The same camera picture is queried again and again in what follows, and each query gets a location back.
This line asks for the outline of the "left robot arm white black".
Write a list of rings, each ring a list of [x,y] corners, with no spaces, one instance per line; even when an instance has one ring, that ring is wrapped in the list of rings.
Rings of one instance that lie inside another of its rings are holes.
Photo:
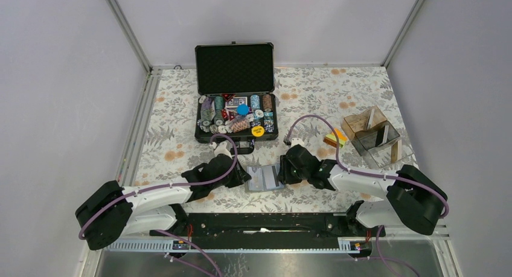
[[[166,182],[143,186],[104,183],[75,211],[78,237],[90,250],[99,250],[123,235],[168,230],[180,235],[187,229],[186,217],[176,208],[202,199],[218,187],[233,188],[251,179],[239,161],[220,154]]]

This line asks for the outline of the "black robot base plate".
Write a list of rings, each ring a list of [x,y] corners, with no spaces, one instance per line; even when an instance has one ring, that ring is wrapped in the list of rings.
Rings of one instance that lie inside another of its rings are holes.
[[[339,238],[384,237],[344,213],[189,213],[168,232],[202,249],[337,249]]]

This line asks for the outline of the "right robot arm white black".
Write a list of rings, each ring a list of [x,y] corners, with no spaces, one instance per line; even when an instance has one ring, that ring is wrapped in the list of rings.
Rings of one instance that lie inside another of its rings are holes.
[[[355,236],[381,225],[403,225],[432,235],[447,214],[447,195],[418,168],[403,165],[396,172],[344,168],[334,159],[319,160],[296,144],[280,157],[278,178],[287,185],[307,181],[316,189],[355,191],[380,198],[357,201],[347,211],[346,227]]]

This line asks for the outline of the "beige card holder wallet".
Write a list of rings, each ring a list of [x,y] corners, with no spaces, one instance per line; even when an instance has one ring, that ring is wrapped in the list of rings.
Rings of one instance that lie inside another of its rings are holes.
[[[278,179],[280,164],[265,166],[248,166],[246,172],[251,179],[245,184],[249,193],[262,193],[283,189],[284,184]]]

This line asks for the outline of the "white VIP credit card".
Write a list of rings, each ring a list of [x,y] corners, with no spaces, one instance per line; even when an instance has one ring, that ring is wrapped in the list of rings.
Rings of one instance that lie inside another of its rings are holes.
[[[248,167],[247,172],[251,176],[248,181],[248,191],[262,191],[264,189],[263,170],[261,167]]]

